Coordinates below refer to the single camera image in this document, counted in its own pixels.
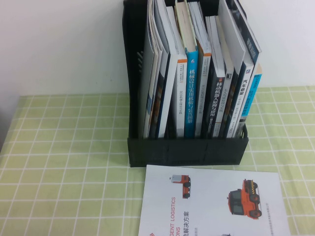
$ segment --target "book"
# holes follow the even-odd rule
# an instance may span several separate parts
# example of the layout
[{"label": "book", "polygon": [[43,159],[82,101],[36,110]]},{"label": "book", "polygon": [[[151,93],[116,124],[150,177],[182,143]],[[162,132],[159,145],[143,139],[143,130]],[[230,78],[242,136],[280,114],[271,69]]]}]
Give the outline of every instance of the book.
[{"label": "book", "polygon": [[143,51],[143,63],[141,72],[141,83],[139,93],[139,124],[138,136],[143,138],[144,127],[146,125],[146,111],[148,104],[151,102],[152,93],[150,94],[150,84],[155,80],[157,65],[158,65],[158,51],[156,44],[152,41],[153,33],[151,29],[151,20],[147,15],[146,33]]},{"label": "book", "polygon": [[239,120],[237,130],[235,132],[235,137],[237,138],[239,138],[242,134],[242,130],[245,125],[245,121],[248,116],[248,113],[250,112],[252,101],[254,100],[261,76],[262,76],[262,68],[259,64],[256,70],[256,74],[253,77],[252,85],[247,95],[247,98],[245,100],[245,105],[241,114],[241,118]]},{"label": "book", "polygon": [[[227,7],[229,8],[229,10],[231,11],[231,14],[233,16],[233,19],[235,21],[236,26],[239,29],[239,32],[243,38],[243,40],[246,43],[246,48],[250,54],[250,57],[254,63],[254,68],[253,68],[253,73],[249,82],[249,88],[252,85],[253,82],[253,77],[256,74],[256,70],[258,69],[258,63],[259,63],[259,58],[260,58],[260,53],[261,53],[261,49],[259,47],[259,44],[252,32],[251,27],[249,26],[247,19],[246,19],[246,15],[243,12],[243,8],[241,7],[241,5],[239,4],[238,0],[226,0],[227,3]],[[250,89],[246,90],[246,94],[245,97],[248,96]],[[246,100],[243,100],[242,106],[241,106],[241,111],[244,109]],[[236,121],[236,126],[233,132],[233,137],[236,134],[236,130],[238,127],[238,123],[241,119],[241,113],[239,113],[237,121]]]},{"label": "book", "polygon": [[212,138],[217,138],[219,136],[220,132],[220,127],[223,119],[223,114],[224,114],[224,109],[226,106],[226,101],[227,97],[229,94],[230,86],[231,86],[231,81],[232,81],[232,76],[234,73],[234,66],[233,62],[231,60],[230,52],[228,50],[225,37],[224,37],[224,32],[219,20],[219,17],[216,16],[216,23],[217,23],[217,29],[218,29],[218,35],[219,35],[219,40],[220,40],[220,45],[221,45],[221,50],[222,50],[222,55],[224,59],[224,66],[225,66],[225,80],[223,84],[223,89],[222,89],[222,95],[219,103],[219,109],[218,109],[218,114],[217,114],[217,119],[215,122],[215,127],[213,130]]},{"label": "book", "polygon": [[157,26],[154,19],[154,12],[153,12],[153,0],[148,1],[148,18],[149,18],[149,25],[150,25],[150,33],[151,33],[151,44],[153,45],[155,51],[155,58],[154,60],[154,69],[151,74],[150,85],[149,85],[149,92],[147,98],[147,106],[145,112],[145,119],[144,119],[144,127],[143,127],[143,138],[148,138],[149,130],[150,130],[150,122],[153,113],[153,104],[155,101],[155,92],[157,89],[157,82],[158,82],[158,75],[159,75],[159,68],[162,58],[162,42],[159,37]]},{"label": "book", "polygon": [[186,0],[175,1],[175,11],[178,28],[182,37],[187,55],[187,83],[186,83],[186,110],[185,110],[185,138],[194,137],[196,78],[198,66],[198,47],[191,23]]},{"label": "book", "polygon": [[155,26],[157,28],[157,38],[160,39],[160,47],[162,48],[162,57],[160,62],[160,69],[158,73],[158,78],[154,87],[155,96],[153,97],[153,109],[152,115],[150,117],[150,128],[149,128],[149,137],[157,137],[157,128],[158,128],[158,117],[160,113],[160,104],[162,99],[164,78],[167,72],[168,58],[169,58],[169,48],[167,44],[167,38],[163,29],[161,17],[158,12],[157,1],[153,1],[153,18],[155,20]]},{"label": "book", "polygon": [[195,137],[200,137],[206,88],[209,76],[211,45],[199,2],[188,3],[191,21],[198,45],[198,76],[196,84]]},{"label": "book", "polygon": [[225,69],[216,19],[214,16],[206,17],[206,26],[210,38],[212,56],[205,98],[205,110],[202,119],[201,137],[211,138],[223,90]]},{"label": "book", "polygon": [[174,129],[176,130],[176,137],[182,138],[184,137],[185,127],[187,56],[176,26],[174,9],[172,6],[168,6],[166,10],[175,35],[176,50],[178,53],[177,68],[171,98],[171,111],[173,115]]},{"label": "book", "polygon": [[164,0],[154,0],[156,8],[156,24],[158,33],[161,36],[164,48],[168,50],[167,63],[165,67],[165,78],[159,78],[157,82],[156,96],[160,98],[155,105],[155,117],[150,127],[150,137],[163,138],[170,107],[171,95],[174,85],[175,73],[177,68],[178,54],[176,51],[175,36],[171,27],[170,20],[167,15]]},{"label": "book", "polygon": [[148,165],[139,235],[288,236],[279,175]]},{"label": "book", "polygon": [[253,67],[254,67],[254,64],[246,49],[246,53],[243,59],[237,85],[233,94],[233,100],[232,100],[232,105],[230,107],[229,117],[227,119],[227,126],[226,126],[226,131],[225,131],[226,138],[234,137],[234,134],[235,134],[234,129],[236,128],[238,116],[239,116],[239,113],[241,112],[246,90],[250,84]]},{"label": "book", "polygon": [[237,72],[239,71],[239,73],[237,73],[238,80],[236,87],[232,88],[234,89],[234,93],[223,135],[225,138],[232,138],[247,87],[250,83],[254,64],[225,0],[220,0],[219,2],[218,16],[220,22],[222,22],[223,31],[227,38],[231,59]]},{"label": "book", "polygon": [[241,71],[244,55],[245,55],[245,47],[241,42],[241,37],[237,33],[237,27],[234,23],[234,19],[229,8],[226,5],[224,0],[219,1],[218,8],[218,17],[223,29],[223,33],[225,36],[226,44],[228,46],[231,60],[234,65],[234,72],[232,76],[230,91],[227,97],[225,110],[221,122],[221,127],[219,131],[219,137],[223,138],[225,135],[227,120],[229,118],[230,108],[233,101],[234,92],[236,90],[238,77]]}]

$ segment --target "brochure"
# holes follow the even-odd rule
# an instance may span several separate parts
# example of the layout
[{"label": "brochure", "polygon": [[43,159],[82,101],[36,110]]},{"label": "brochure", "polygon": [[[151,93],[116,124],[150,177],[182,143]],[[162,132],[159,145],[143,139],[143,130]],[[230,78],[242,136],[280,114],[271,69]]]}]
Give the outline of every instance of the brochure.
[{"label": "brochure", "polygon": [[278,173],[147,166],[140,236],[288,236]]}]

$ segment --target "file organizer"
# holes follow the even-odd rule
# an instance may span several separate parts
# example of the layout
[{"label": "file organizer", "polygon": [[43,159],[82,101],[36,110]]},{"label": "file organizer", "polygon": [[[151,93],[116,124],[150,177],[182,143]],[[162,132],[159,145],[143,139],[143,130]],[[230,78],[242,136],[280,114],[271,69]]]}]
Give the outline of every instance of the file organizer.
[{"label": "file organizer", "polygon": [[[174,6],[174,0],[166,0]],[[218,14],[219,0],[200,0],[204,16]],[[238,165],[249,141],[244,126],[242,138],[235,139],[164,139],[138,138],[138,88],[140,72],[138,55],[143,51],[147,0],[125,0],[123,34],[129,81],[130,113],[128,152],[131,167],[151,165]]]}]

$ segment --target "green checkered tablecloth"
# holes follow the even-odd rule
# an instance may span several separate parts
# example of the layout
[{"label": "green checkered tablecloth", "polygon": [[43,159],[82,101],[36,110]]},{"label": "green checkered tablecloth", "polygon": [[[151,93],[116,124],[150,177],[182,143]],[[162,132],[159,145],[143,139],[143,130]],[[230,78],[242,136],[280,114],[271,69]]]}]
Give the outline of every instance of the green checkered tablecloth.
[{"label": "green checkered tablecloth", "polygon": [[[136,236],[128,94],[21,97],[0,156],[0,236]],[[315,87],[261,88],[240,166],[279,172],[292,235],[315,235]]]}]

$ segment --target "orange vehicle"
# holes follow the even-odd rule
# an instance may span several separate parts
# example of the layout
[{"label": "orange vehicle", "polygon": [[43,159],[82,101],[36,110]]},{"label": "orange vehicle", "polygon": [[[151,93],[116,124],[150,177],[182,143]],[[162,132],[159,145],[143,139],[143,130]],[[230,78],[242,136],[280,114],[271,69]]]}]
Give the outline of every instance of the orange vehicle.
[{"label": "orange vehicle", "polygon": [[190,177],[184,175],[173,175],[169,178],[172,183],[183,184],[183,198],[188,199],[190,197]]},{"label": "orange vehicle", "polygon": [[256,193],[257,184],[253,180],[244,180],[243,188],[228,194],[228,207],[233,215],[246,215],[257,220],[261,216],[258,208],[259,195]]}]

